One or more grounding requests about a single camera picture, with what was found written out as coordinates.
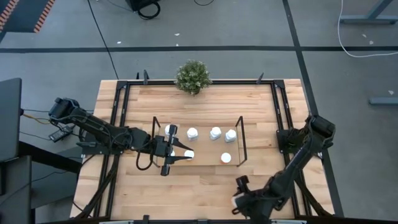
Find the floor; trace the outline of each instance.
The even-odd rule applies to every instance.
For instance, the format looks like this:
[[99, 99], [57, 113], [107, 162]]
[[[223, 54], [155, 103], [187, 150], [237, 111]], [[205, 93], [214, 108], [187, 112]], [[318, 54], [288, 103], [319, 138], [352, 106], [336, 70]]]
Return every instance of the floor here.
[[[110, 1], [127, 7], [123, 0]], [[375, 2], [345, 0], [343, 14], [365, 14]], [[160, 16], [151, 21], [107, 0], [91, 4], [109, 47], [294, 45], [281, 0], [215, 0], [206, 7], [193, 0], [163, 0]], [[289, 5], [301, 46], [339, 46], [339, 0], [289, 0]], [[383, 14], [398, 15], [398, 1]], [[398, 24], [342, 25], [341, 39], [348, 46], [398, 46]], [[84, 0], [56, 0], [39, 34], [7, 33], [0, 43], [0, 50], [82, 47], [103, 47]], [[135, 78], [143, 69], [150, 78], [173, 78], [188, 59], [205, 62], [213, 78], [257, 78], [262, 72], [264, 78], [302, 78], [294, 51], [135, 50], [111, 55], [120, 79]], [[370, 96], [398, 94], [398, 55], [352, 58], [341, 51], [305, 51], [303, 59], [319, 113], [337, 127], [329, 152], [345, 216], [398, 220], [398, 108], [368, 105]], [[22, 107], [34, 110], [49, 110], [56, 97], [74, 98], [91, 110], [100, 80], [115, 79], [105, 52], [3, 53], [0, 68], [0, 80], [22, 78]], [[45, 137], [55, 128], [22, 118], [21, 131]], [[70, 138], [54, 144], [23, 134], [21, 139], [52, 152], [77, 142]], [[40, 208], [37, 222], [67, 219], [71, 204], [68, 198]]]

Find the small white object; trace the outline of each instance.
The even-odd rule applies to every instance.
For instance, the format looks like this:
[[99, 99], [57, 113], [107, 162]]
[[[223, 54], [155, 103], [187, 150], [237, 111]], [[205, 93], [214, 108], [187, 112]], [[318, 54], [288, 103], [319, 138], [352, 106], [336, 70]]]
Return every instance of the small white object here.
[[184, 152], [184, 156], [192, 157], [192, 159], [193, 159], [193, 157], [195, 156], [195, 153], [193, 151], [191, 151], [191, 150], [186, 150]]
[[195, 128], [188, 129], [187, 136], [189, 141], [198, 139], [198, 130], [196, 130]]
[[225, 163], [225, 164], [227, 164], [227, 163], [229, 163], [229, 162], [231, 162], [231, 155], [229, 154], [229, 153], [227, 153], [227, 152], [224, 152], [222, 155], [221, 155], [221, 161], [223, 162], [223, 163]]
[[170, 136], [169, 131], [170, 131], [170, 125], [167, 125], [166, 128], [164, 128], [164, 133], [166, 134], [167, 137]]
[[225, 133], [225, 142], [233, 142], [236, 139], [236, 131], [230, 129]]
[[210, 131], [210, 139], [216, 140], [221, 136], [221, 129], [219, 127], [214, 127]]

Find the potted plant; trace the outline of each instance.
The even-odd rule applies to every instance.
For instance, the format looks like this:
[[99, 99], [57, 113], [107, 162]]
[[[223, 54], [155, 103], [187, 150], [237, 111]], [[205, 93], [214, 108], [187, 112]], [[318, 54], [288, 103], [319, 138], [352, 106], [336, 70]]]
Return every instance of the potted plant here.
[[202, 88], [208, 87], [212, 81], [209, 79], [209, 71], [203, 62], [188, 60], [178, 69], [174, 83], [179, 90], [196, 95]]

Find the wooden plank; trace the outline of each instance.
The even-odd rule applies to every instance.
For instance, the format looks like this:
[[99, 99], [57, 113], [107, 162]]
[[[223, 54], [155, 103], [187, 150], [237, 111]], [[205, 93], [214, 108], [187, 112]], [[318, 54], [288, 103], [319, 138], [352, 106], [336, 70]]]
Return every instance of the wooden plank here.
[[[308, 116], [301, 81], [285, 80], [285, 85], [294, 126], [301, 128]], [[115, 80], [104, 80], [99, 88], [95, 115], [107, 121], [111, 116], [115, 88]], [[248, 175], [250, 189], [258, 189], [264, 186], [270, 176], [284, 168], [275, 137], [277, 123], [271, 89], [266, 85], [212, 85], [197, 96], [187, 95], [174, 86], [132, 86], [126, 125], [148, 132], [152, 129], [153, 116], [162, 124], [210, 128], [229, 126], [231, 123], [235, 125], [241, 115], [244, 118], [248, 149], [248, 160], [241, 167], [172, 166], [170, 175], [162, 177], [160, 169], [155, 166], [139, 171], [135, 165], [137, 153], [126, 151], [119, 163], [111, 218], [140, 220], [148, 214], [156, 220], [242, 219], [241, 215], [231, 213], [233, 207], [230, 198], [236, 191], [235, 178]], [[207, 136], [205, 132], [200, 131], [200, 136]], [[81, 170], [75, 201], [82, 207], [88, 203], [98, 186], [102, 156], [96, 157]], [[141, 155], [140, 166], [146, 166], [148, 162], [149, 156]], [[304, 175], [314, 197], [327, 211], [333, 213], [321, 161], [314, 157], [304, 168]], [[107, 193], [104, 195], [103, 209], [106, 197]], [[300, 197], [298, 199], [303, 213], [302, 200]], [[73, 208], [71, 216], [78, 212]], [[271, 217], [292, 218], [291, 202], [281, 211], [273, 211]]]

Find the white cable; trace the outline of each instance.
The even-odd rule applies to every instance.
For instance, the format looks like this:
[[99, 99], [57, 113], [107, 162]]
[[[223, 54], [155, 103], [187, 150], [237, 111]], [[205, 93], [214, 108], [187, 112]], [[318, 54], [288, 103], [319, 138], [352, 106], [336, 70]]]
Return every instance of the white cable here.
[[341, 15], [343, 13], [343, 4], [344, 4], [344, 0], [341, 0], [341, 11], [340, 11], [340, 16], [338, 17], [338, 21], [337, 21], [337, 36], [338, 36], [338, 42], [340, 43], [341, 48], [343, 48], [343, 50], [349, 56], [356, 57], [356, 58], [364, 58], [364, 57], [389, 56], [389, 55], [398, 54], [398, 52], [393, 52], [393, 53], [388, 53], [388, 54], [372, 54], [372, 55], [352, 55], [352, 54], [348, 53], [348, 51], [344, 48], [343, 44], [341, 43], [341, 39], [340, 39], [340, 19], [341, 19]]

